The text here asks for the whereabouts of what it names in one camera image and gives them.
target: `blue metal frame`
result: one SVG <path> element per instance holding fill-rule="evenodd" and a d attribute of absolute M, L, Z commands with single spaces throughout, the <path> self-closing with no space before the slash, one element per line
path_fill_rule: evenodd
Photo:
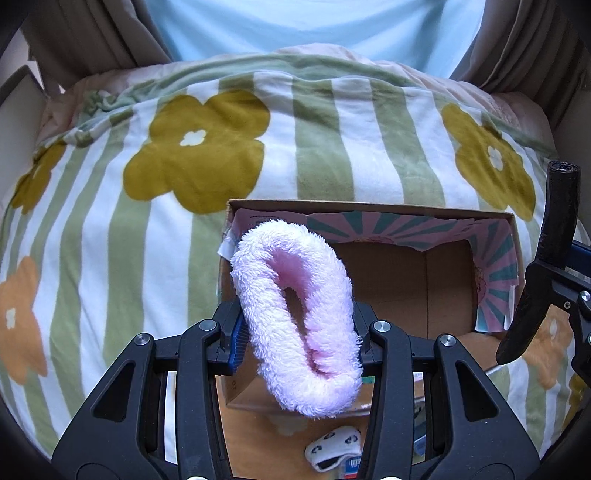
<path fill-rule="evenodd" d="M 591 277 L 591 247 L 573 240 L 569 256 L 566 259 L 566 266 Z"/>

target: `small label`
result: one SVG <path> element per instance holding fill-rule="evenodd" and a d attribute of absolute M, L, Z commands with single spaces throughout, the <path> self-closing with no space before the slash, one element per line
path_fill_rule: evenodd
<path fill-rule="evenodd" d="M 357 478 L 357 471 L 359 470 L 359 464 L 361 463 L 361 455 L 348 459 L 341 466 L 340 478 Z"/>

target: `floral blanket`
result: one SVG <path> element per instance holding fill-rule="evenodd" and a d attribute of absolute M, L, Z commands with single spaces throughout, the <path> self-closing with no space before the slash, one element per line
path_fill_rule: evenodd
<path fill-rule="evenodd" d="M 555 157 L 483 110 L 333 57 L 243 56 L 87 92 L 2 221 L 2 395 L 51 455 L 134 335 L 177 335 L 213 313 L 230 198 L 512 212 L 527 265 Z M 553 315 L 491 372 L 541 453 L 578 405 L 572 354 Z"/>

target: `metal screw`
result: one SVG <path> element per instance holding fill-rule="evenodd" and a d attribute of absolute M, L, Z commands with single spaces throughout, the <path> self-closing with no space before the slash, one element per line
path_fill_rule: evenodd
<path fill-rule="evenodd" d="M 216 326 L 217 326 L 217 323 L 215 322 L 215 320 L 211 320 L 211 319 L 207 319 L 207 320 L 204 320 L 199 323 L 199 328 L 201 328 L 201 330 L 203 330 L 204 332 L 210 332 Z"/>
<path fill-rule="evenodd" d="M 136 345 L 142 346 L 150 341 L 150 336 L 147 333 L 139 333 L 134 338 Z"/>
<path fill-rule="evenodd" d="M 445 333 L 444 335 L 441 335 L 441 338 L 439 339 L 439 341 L 444 346 L 454 346 L 457 342 L 456 338 L 453 335 L 448 335 L 447 333 Z"/>
<path fill-rule="evenodd" d="M 384 332 L 387 332 L 387 331 L 389 331 L 389 330 L 390 330 L 390 328 L 392 328 L 392 327 L 390 326 L 390 324 L 389 324 L 388 322 L 384 321 L 384 320 L 378 320 L 377 322 L 375 322 L 375 323 L 374 323 L 374 329 L 375 329 L 377 332 L 382 332 L 382 333 L 384 333 Z"/>

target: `decorative paper lining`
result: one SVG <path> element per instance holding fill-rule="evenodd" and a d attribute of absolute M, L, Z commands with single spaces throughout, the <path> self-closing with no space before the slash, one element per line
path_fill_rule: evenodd
<path fill-rule="evenodd" d="M 467 240 L 472 247 L 478 291 L 477 332 L 501 332 L 511 324 L 517 253 L 509 222 L 503 219 L 439 219 L 379 212 L 257 212 L 238 209 L 219 255 L 230 260 L 241 236 L 262 222 L 281 219 L 306 225 L 328 243 L 379 242 L 423 252 L 448 242 Z"/>

